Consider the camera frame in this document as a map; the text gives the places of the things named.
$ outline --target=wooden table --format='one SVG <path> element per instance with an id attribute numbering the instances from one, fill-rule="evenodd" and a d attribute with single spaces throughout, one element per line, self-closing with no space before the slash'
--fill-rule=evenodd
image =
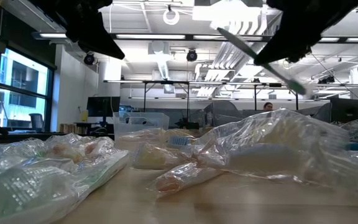
<path id="1" fill-rule="evenodd" d="M 358 223 L 356 195 L 229 173 L 156 200 L 145 188 L 163 173 L 125 168 L 57 223 Z"/>

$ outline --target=window frame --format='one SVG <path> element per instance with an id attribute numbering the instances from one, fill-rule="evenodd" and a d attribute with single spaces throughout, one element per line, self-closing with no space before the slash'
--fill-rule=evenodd
<path id="1" fill-rule="evenodd" d="M 2 83 L 0 83 L 0 89 L 13 91 L 13 92 L 20 93 L 20 94 L 27 95 L 27 96 L 43 98 L 45 100 L 45 110 L 44 110 L 44 117 L 43 117 L 44 123 L 45 123 L 45 131 L 49 132 L 50 131 L 50 120 L 51 120 L 51 114 L 52 114 L 53 77 L 55 75 L 55 69 L 42 63 L 42 62 L 39 62 L 35 58 L 29 57 L 28 55 L 23 54 L 22 52 L 20 52 L 20 50 L 14 49 L 12 47 L 7 47 L 6 49 L 12 50 L 15 53 L 18 53 L 18 54 L 48 68 L 47 83 L 46 83 L 46 85 L 47 85 L 46 86 L 46 95 L 34 93 L 29 90 L 24 90 L 24 89 L 21 89 L 18 87 L 14 87 L 14 86 L 2 84 Z M 9 130 L 9 131 L 12 129 L 13 130 L 28 129 L 28 128 L 20 128 L 20 127 L 3 127 L 3 128 L 6 130 Z"/>

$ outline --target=ceiling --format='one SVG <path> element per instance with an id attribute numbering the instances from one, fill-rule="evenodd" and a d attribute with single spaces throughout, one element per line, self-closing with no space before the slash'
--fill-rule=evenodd
<path id="1" fill-rule="evenodd" d="M 167 3 L 161 2 L 159 6 L 150 5 L 148 2 L 119 1 L 119 4 L 104 7 L 100 11 L 103 14 L 104 26 L 112 33 L 156 33 L 156 34 L 217 34 L 210 28 L 210 21 L 194 21 L 192 10 L 194 0 L 172 2 L 172 9 L 179 11 L 180 19 L 177 24 L 171 26 L 164 22 L 163 13 L 167 9 Z M 22 19 L 34 29 L 40 32 L 63 32 L 63 29 L 47 19 L 27 0 L 4 1 L 2 6 Z M 279 11 L 267 9 L 267 30 L 264 34 L 273 31 Z M 358 36 L 358 13 L 351 12 L 341 22 L 328 29 L 324 35 L 330 36 Z M 137 74 L 151 74 L 158 70 L 156 61 L 148 58 L 147 40 L 117 40 L 117 44 L 124 51 L 126 59 L 123 61 L 122 74 L 126 78 L 136 77 Z M 172 60 L 167 62 L 169 70 L 195 71 L 198 63 L 211 63 L 221 50 L 222 42 L 203 41 L 167 41 Z M 187 62 L 186 55 L 189 49 L 196 49 L 198 61 Z M 330 70 L 341 81 L 349 78 L 349 68 L 358 65 L 358 44 L 317 44 L 312 49 L 313 55 L 296 64 L 287 64 L 279 61 L 272 64 L 282 73 L 297 77 L 304 82 L 310 82 L 324 75 L 324 71 Z M 96 54 L 100 61 L 108 60 L 104 55 Z M 247 63 L 241 60 L 233 69 L 238 73 L 241 67 Z"/>

